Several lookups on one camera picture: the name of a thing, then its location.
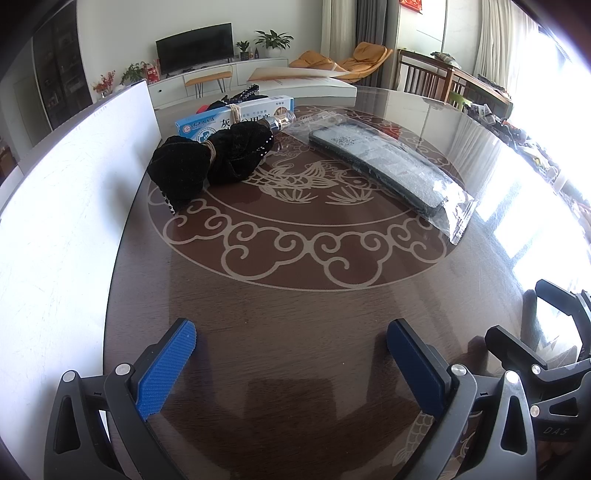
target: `television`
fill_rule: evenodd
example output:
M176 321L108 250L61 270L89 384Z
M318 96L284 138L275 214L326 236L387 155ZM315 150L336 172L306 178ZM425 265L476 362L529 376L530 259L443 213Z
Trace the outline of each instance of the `television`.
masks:
M162 74L234 56L232 24L213 25L156 41Z

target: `vase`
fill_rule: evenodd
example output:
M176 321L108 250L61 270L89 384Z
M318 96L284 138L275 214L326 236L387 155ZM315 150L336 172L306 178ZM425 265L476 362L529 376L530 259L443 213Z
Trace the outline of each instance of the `vase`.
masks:
M281 57L281 49L279 47L268 48L267 57L269 57L270 59L278 59L279 57Z

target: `clear plastic wrapper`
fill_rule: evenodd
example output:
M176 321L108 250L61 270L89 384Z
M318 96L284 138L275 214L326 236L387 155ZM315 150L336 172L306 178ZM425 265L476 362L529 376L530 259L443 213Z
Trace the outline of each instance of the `clear plastic wrapper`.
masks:
M286 134L329 151L400 195L457 245L476 200L443 170L401 141L335 112L296 120Z

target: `dark glass cabinet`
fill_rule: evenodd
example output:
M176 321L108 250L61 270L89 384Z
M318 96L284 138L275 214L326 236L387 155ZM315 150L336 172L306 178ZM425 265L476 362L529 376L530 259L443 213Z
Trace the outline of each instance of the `dark glass cabinet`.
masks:
M75 0L35 33L33 58L41 99L52 128L92 104L80 56Z

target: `gray curtain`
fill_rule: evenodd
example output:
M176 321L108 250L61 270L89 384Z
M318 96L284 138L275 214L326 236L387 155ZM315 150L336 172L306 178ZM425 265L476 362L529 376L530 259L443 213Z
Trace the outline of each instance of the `gray curtain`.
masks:
M356 45L366 41L376 45L386 42L386 13L388 0L357 0ZM357 82L357 85L377 87L382 83L382 68Z

